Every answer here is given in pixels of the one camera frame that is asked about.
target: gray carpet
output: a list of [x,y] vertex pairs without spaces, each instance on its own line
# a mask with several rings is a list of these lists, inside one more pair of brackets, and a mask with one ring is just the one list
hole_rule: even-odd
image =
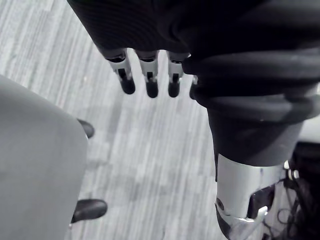
[[[109,210],[74,224],[73,240],[225,239],[212,137],[206,110],[189,98],[192,76],[170,98],[161,52],[159,97],[150,99],[132,50],[129,58],[134,95],[122,92],[66,1],[0,0],[0,74],[96,128],[79,197],[104,199]],[[258,236],[261,229],[251,239]]]

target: robotic hand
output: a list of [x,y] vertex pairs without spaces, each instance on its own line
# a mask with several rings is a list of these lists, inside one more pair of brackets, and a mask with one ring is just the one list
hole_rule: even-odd
[[219,226],[244,240],[320,113],[320,0],[68,0],[100,51],[190,52],[214,142]]

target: ribbed rubber cover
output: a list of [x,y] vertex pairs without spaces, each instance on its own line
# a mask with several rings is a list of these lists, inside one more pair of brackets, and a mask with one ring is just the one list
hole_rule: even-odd
[[150,0],[67,0],[94,43],[104,49],[133,48],[187,53],[157,32]]

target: black rubber sleeve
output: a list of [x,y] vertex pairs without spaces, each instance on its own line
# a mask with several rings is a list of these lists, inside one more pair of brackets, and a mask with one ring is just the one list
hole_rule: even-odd
[[159,32],[184,43],[219,154],[242,164],[288,160],[320,112],[320,0],[154,0]]

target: robot forearm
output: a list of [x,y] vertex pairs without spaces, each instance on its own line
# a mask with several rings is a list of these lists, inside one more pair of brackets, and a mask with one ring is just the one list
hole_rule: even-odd
[[190,49],[182,66],[208,111],[219,226],[245,240],[272,205],[303,121],[320,112],[320,1],[156,3],[161,33]]

